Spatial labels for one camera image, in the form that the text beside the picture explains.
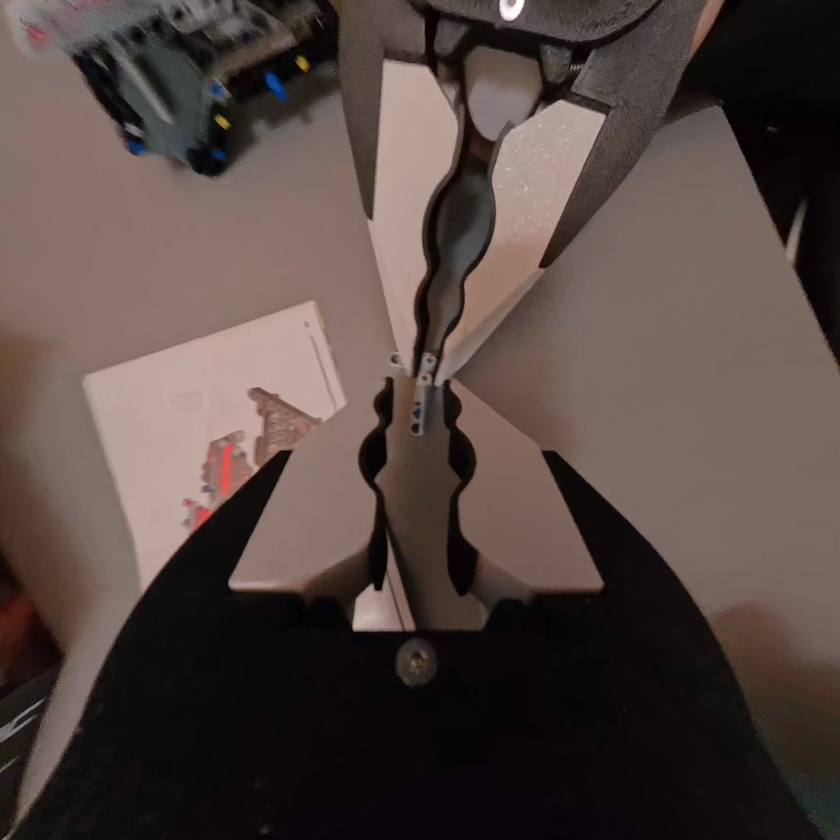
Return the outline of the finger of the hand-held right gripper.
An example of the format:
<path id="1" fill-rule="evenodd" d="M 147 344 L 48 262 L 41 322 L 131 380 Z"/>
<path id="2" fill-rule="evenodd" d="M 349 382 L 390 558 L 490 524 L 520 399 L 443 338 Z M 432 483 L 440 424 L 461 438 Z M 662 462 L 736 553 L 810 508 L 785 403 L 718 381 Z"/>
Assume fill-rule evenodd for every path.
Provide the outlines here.
<path id="1" fill-rule="evenodd" d="M 424 353 L 443 373 L 442 339 L 427 339 L 427 293 L 442 264 L 445 204 L 464 147 L 465 112 L 424 65 L 386 59 L 374 168 L 371 242 L 395 349 L 406 366 Z"/>
<path id="2" fill-rule="evenodd" d="M 463 311 L 444 342 L 436 382 L 451 379 L 541 277 L 605 118 L 585 107 L 545 107 L 500 141 L 490 174 L 492 234 L 465 278 Z"/>

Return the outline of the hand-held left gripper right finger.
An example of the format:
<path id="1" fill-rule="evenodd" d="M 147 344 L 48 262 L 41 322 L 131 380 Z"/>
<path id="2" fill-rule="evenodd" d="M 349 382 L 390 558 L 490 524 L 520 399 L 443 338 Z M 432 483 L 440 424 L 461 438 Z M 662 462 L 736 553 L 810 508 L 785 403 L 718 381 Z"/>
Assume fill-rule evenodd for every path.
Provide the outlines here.
<path id="1" fill-rule="evenodd" d="M 449 526 L 450 576 L 478 599 L 593 595 L 604 583 L 540 447 L 462 384 L 450 442 L 471 447 Z"/>

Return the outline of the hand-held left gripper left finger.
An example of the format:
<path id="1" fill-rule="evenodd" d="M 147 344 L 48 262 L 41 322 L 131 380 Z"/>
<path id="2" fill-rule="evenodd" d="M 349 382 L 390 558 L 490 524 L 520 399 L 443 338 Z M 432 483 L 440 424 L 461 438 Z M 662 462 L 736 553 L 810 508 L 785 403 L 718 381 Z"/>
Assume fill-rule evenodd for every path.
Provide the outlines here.
<path id="1" fill-rule="evenodd" d="M 375 399 L 392 392 L 393 380 L 374 380 L 290 452 L 229 579 L 233 591 L 354 601 L 371 584 L 378 499 L 360 454 L 380 426 Z"/>

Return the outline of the white instruction booklet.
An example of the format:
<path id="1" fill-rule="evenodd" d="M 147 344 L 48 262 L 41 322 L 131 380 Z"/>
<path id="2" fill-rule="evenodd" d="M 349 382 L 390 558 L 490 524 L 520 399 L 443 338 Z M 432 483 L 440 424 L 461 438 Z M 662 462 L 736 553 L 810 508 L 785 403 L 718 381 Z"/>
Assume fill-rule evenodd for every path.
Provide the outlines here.
<path id="1" fill-rule="evenodd" d="M 140 587 L 279 452 L 345 404 L 315 301 L 87 374 Z"/>

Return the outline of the small grey toy brick assembly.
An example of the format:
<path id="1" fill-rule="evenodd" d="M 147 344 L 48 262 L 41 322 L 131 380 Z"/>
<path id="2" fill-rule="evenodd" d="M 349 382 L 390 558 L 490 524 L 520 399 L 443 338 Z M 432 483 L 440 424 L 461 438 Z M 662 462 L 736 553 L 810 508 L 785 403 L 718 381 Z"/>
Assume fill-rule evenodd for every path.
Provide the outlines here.
<path id="1" fill-rule="evenodd" d="M 385 415 L 388 425 L 392 426 L 397 419 L 397 384 L 398 380 L 410 371 L 407 363 L 399 351 L 391 352 L 389 364 L 393 376 L 385 379 Z M 419 372 L 413 378 L 413 395 L 407 410 L 408 430 L 415 437 L 424 436 L 427 425 L 427 410 L 434 389 L 435 373 L 438 359 L 433 353 L 422 353 L 419 362 Z"/>

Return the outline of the toy brick vehicle model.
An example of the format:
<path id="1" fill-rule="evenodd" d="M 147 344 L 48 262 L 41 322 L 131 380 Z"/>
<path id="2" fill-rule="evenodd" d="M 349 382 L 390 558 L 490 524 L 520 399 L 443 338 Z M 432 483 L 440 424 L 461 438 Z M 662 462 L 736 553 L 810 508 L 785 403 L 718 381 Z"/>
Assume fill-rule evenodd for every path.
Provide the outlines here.
<path id="1" fill-rule="evenodd" d="M 338 15 L 321 1 L 4 2 L 18 49 L 68 58 L 125 148 L 208 177 L 233 163 L 237 126 L 331 61 Z"/>

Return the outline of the black toy box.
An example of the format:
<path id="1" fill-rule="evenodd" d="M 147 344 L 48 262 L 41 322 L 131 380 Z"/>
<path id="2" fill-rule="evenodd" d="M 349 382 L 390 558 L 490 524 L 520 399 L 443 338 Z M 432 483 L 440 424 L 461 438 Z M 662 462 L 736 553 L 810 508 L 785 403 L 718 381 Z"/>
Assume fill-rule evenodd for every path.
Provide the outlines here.
<path id="1" fill-rule="evenodd" d="M 1 559 L 1 824 L 14 823 L 28 757 L 62 653 L 26 589 Z"/>

